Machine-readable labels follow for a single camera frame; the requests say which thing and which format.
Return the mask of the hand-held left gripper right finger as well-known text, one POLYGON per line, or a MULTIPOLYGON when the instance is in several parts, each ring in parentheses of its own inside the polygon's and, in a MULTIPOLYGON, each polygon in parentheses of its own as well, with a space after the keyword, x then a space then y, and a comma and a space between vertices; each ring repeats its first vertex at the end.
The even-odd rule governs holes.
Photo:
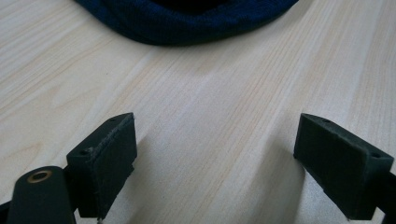
POLYGON ((293 157, 346 218, 370 220, 380 209, 394 219, 394 158, 336 123, 303 113, 293 157))

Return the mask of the dark blue knitted cloth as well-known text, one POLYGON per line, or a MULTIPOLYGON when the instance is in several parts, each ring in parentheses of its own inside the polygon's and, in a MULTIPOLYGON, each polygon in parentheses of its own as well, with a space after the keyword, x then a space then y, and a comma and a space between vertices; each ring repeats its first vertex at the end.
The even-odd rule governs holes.
POLYGON ((299 0, 75 0, 134 41, 174 46, 239 35, 273 21, 299 0))

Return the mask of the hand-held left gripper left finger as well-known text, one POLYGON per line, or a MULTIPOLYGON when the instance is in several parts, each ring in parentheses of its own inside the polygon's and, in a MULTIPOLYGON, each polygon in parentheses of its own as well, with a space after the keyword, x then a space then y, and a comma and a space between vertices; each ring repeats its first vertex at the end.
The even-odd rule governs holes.
POLYGON ((134 170, 136 157, 132 113, 106 120, 67 154, 72 204, 81 217, 106 217, 134 170))

